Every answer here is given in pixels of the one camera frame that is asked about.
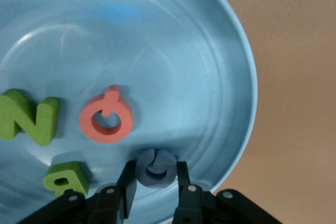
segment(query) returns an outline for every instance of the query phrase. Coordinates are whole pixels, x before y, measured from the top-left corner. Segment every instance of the green letter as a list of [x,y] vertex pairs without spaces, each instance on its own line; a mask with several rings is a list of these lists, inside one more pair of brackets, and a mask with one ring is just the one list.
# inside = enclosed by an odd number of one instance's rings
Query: green letter
[[89,183],[77,162],[67,162],[49,168],[43,179],[44,186],[55,191],[56,198],[66,191],[77,191],[87,196]]
[[58,101],[47,97],[36,111],[17,90],[0,95],[0,138],[12,140],[23,129],[38,145],[49,145],[56,134]]

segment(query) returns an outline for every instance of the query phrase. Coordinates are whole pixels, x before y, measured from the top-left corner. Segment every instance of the metal screw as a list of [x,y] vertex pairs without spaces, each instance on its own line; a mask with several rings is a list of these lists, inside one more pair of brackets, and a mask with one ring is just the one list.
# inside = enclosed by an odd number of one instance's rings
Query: metal screw
[[194,185],[190,185],[190,186],[188,186],[188,190],[189,191],[197,191],[197,188]]
[[113,188],[107,189],[106,193],[107,194],[113,194],[114,193],[114,189]]
[[225,192],[223,192],[223,197],[227,198],[227,199],[232,199],[233,195],[229,191],[225,191]]
[[78,199],[78,197],[76,195],[73,195],[68,198],[68,201],[75,201],[76,199]]

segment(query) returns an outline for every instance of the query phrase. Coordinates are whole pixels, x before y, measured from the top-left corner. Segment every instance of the tan surface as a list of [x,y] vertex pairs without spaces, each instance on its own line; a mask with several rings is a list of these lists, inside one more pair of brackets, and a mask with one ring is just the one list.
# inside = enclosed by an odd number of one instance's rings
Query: tan surface
[[336,223],[336,0],[229,0],[258,72],[235,188],[283,223]]

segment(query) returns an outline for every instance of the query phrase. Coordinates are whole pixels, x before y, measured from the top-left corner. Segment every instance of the foam letter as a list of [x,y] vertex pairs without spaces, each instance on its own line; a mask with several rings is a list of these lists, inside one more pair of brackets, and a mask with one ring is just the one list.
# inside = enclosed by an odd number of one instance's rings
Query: foam letter
[[[118,115],[120,123],[112,128],[99,125],[94,114],[108,117],[112,112]],[[132,130],[132,111],[128,103],[119,96],[117,85],[109,86],[105,94],[98,95],[88,101],[79,116],[79,126],[84,134],[98,143],[110,144],[122,140]]]
[[137,180],[150,188],[165,188],[175,179],[177,174],[176,158],[165,150],[150,148],[141,153],[136,166]]
[[56,198],[68,190],[87,196],[89,190],[89,183],[77,162],[52,166],[44,177],[43,184],[47,189],[55,192]]
[[36,111],[17,90],[0,95],[0,138],[12,140],[23,129],[36,144],[49,145],[56,134],[58,101],[47,97]]

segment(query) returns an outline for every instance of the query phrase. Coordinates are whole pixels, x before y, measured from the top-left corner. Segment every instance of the green foam letter n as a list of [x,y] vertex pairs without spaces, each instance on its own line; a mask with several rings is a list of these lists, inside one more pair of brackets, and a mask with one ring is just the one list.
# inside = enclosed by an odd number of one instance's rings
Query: green foam letter n
[[22,129],[36,144],[49,145],[56,134],[58,101],[47,97],[34,108],[15,89],[0,95],[0,138],[12,140]]

